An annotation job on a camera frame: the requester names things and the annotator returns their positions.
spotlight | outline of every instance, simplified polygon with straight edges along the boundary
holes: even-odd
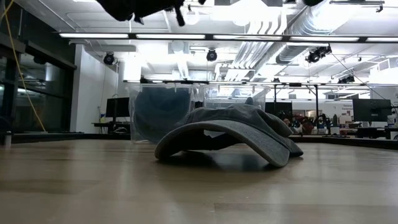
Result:
[[[113,52],[107,52],[104,57],[105,65],[114,65],[117,62]]]
[[[309,63],[317,63],[320,59],[326,57],[327,54],[331,53],[330,45],[327,47],[317,47],[316,50],[311,50],[310,54],[305,57],[305,60]]]
[[[208,62],[214,62],[215,60],[217,60],[217,53],[215,49],[210,49],[209,52],[207,53],[207,57],[206,57]]]
[[[339,79],[338,82],[337,82],[337,84],[347,84],[347,83],[348,83],[347,78],[341,78],[341,79]]]
[[[347,77],[347,81],[350,82],[350,83],[355,82],[354,76],[353,76],[353,75],[350,75],[349,77]]]

person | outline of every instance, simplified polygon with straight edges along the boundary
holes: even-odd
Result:
[[[293,134],[298,134],[299,132],[296,131],[296,129],[292,126],[292,123],[289,121],[289,119],[285,118],[284,123],[290,128],[290,130],[293,132]]]

white wall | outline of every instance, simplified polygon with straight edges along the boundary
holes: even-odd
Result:
[[[315,110],[317,108],[315,101],[293,101],[292,107],[293,110]],[[335,114],[337,116],[347,114],[347,111],[350,111],[351,116],[354,115],[352,101],[320,101],[319,110],[329,117],[333,117]]]
[[[70,130],[97,133],[92,123],[98,122],[106,101],[117,93],[118,74],[88,54],[84,46],[76,46],[73,99]]]

gray baseball cap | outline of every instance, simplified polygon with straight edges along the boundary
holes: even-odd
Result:
[[[205,131],[219,132],[211,137]],[[270,164],[285,166],[290,157],[303,151],[288,137],[292,131],[278,117],[251,105],[235,104],[225,109],[199,108],[192,111],[184,125],[160,140],[155,157],[166,159],[186,150],[220,150],[245,143]]]

security camera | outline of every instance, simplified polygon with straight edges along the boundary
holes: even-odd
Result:
[[[113,52],[107,52],[104,57],[105,65],[114,65],[117,62]]]
[[[215,49],[210,49],[209,52],[207,53],[207,61],[208,62],[214,62],[217,60],[217,53]]]

